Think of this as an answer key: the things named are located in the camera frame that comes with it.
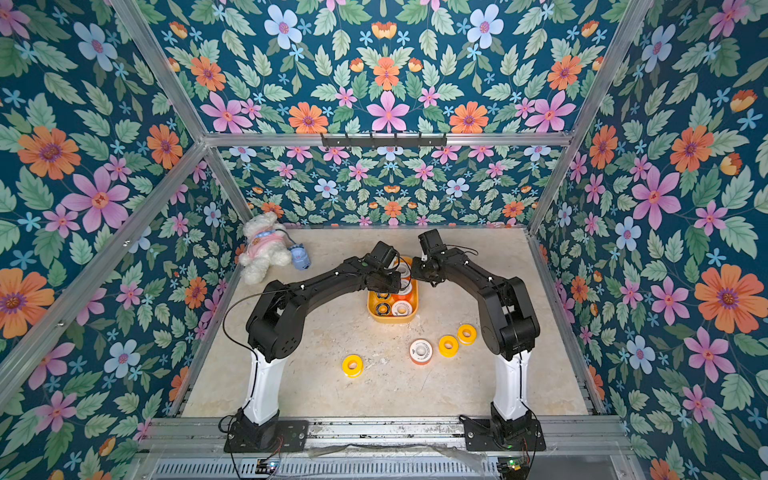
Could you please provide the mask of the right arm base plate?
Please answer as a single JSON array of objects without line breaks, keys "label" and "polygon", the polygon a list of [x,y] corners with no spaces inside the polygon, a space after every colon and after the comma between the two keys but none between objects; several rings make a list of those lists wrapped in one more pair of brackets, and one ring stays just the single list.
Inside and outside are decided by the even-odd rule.
[{"label": "right arm base plate", "polygon": [[475,419],[460,415],[465,448],[470,452],[539,452],[547,448],[541,423],[532,413],[517,420]]}]

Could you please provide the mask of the yellow plastic storage box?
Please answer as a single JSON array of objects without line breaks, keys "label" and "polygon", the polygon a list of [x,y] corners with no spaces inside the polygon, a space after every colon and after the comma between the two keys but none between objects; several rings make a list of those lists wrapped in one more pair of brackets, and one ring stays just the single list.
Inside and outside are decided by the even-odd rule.
[{"label": "yellow plastic storage box", "polygon": [[[400,258],[394,260],[392,262],[391,266],[397,268],[397,266],[401,262],[407,262],[407,263],[409,263],[411,265],[412,264],[412,260],[413,259],[411,257],[400,257]],[[375,306],[378,303],[386,302],[386,303],[389,303],[391,305],[391,307],[392,307],[393,303],[396,302],[396,300],[394,298],[395,294],[392,294],[391,298],[389,298],[387,300],[380,300],[380,299],[376,298],[376,292],[369,292],[368,295],[367,295],[367,310],[368,310],[368,313],[372,316],[372,318],[374,320],[376,320],[377,322],[380,322],[380,323],[384,323],[384,324],[404,324],[404,323],[409,323],[411,320],[413,320],[415,318],[415,315],[418,313],[419,303],[420,303],[420,299],[419,299],[419,283],[416,280],[412,279],[412,278],[409,281],[405,281],[405,280],[401,279],[400,290],[406,284],[408,284],[408,283],[412,283],[414,285],[414,295],[413,295],[413,298],[412,298],[411,301],[408,301],[413,306],[413,309],[414,309],[413,314],[408,316],[408,317],[395,317],[392,314],[390,314],[389,316],[385,316],[385,317],[377,316],[375,314]]]}]

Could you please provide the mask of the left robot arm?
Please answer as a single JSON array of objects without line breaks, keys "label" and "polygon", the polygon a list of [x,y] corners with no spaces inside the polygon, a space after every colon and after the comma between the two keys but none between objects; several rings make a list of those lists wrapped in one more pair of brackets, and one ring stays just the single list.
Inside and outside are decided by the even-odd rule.
[{"label": "left robot arm", "polygon": [[310,278],[268,283],[257,296],[245,323],[245,348],[250,355],[246,396],[240,421],[261,428],[277,420],[279,391],[288,359],[301,348],[326,305],[359,292],[395,294],[401,289],[400,255],[382,241],[362,256]]}]

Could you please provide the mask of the orange sealing tape roll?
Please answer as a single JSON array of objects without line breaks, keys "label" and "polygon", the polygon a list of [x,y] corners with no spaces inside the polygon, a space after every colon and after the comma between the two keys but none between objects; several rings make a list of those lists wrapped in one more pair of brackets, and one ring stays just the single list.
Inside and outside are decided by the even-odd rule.
[{"label": "orange sealing tape roll", "polygon": [[396,301],[411,301],[414,295],[414,285],[406,284],[397,294],[394,295]]},{"label": "orange sealing tape roll", "polygon": [[426,339],[413,340],[408,352],[411,361],[416,365],[427,365],[434,355],[433,346]]},{"label": "orange sealing tape roll", "polygon": [[409,281],[411,279],[411,265],[407,262],[401,262],[397,266],[397,271],[401,275],[401,279],[405,281]]},{"label": "orange sealing tape roll", "polygon": [[413,314],[413,306],[410,302],[399,300],[393,303],[391,314],[395,317],[408,317]]}]

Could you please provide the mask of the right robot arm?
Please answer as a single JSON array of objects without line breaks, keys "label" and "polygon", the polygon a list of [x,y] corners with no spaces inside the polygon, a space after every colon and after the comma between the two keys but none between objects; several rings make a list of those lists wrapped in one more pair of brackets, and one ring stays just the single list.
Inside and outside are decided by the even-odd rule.
[{"label": "right robot arm", "polygon": [[524,281],[484,269],[436,230],[418,239],[422,255],[412,263],[413,277],[432,286],[454,283],[477,302],[480,334],[494,355],[490,437],[502,449],[544,448],[541,423],[527,401],[528,366],[541,329]]}]

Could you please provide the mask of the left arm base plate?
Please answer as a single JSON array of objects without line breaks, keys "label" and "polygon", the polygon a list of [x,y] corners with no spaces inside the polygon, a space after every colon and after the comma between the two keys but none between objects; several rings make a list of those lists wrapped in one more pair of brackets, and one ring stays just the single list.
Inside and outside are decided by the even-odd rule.
[{"label": "left arm base plate", "polygon": [[269,420],[256,425],[243,417],[226,429],[226,453],[295,453],[304,450],[308,439],[306,420]]}]

